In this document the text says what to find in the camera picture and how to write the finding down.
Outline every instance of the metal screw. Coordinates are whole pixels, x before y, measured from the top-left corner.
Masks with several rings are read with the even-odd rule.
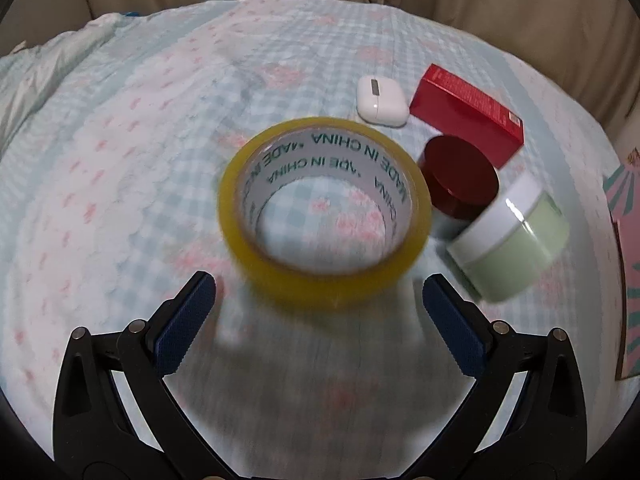
[[[134,334],[137,334],[145,327],[145,325],[146,323],[144,322],[144,320],[136,319],[131,323],[129,323],[129,332],[133,332]]]
[[[498,334],[506,334],[509,331],[509,325],[503,321],[494,321],[494,330]]]
[[[553,331],[553,335],[556,339],[558,339],[558,341],[566,340],[566,332],[561,328],[555,328]]]
[[[71,338],[80,339],[84,337],[84,334],[86,334],[86,328],[84,326],[79,326],[71,333]]]

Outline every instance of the white jar lid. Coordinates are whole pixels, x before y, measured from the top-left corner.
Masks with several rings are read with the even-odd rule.
[[[506,240],[535,208],[544,189],[527,171],[452,241],[447,251],[460,267],[479,260]]]

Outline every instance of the green cosmetic jar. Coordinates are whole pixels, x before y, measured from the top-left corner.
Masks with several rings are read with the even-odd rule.
[[[535,283],[568,238],[562,212],[525,172],[447,251],[482,297],[498,302]]]

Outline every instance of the jar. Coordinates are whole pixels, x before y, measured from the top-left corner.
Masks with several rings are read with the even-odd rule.
[[[431,236],[453,240],[498,195],[498,176],[470,142],[453,136],[430,139],[418,161],[431,195]]]
[[[482,297],[497,302],[536,282],[568,237],[562,212],[525,172],[447,250]]]

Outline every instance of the tape roll inner core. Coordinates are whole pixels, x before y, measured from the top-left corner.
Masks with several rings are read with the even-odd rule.
[[[256,237],[258,219],[274,193],[295,180],[315,176],[347,181],[376,203],[385,224],[381,259],[399,247],[413,213],[408,175],[369,137],[331,126],[285,132],[260,146],[241,171],[236,215],[255,246],[261,248]]]

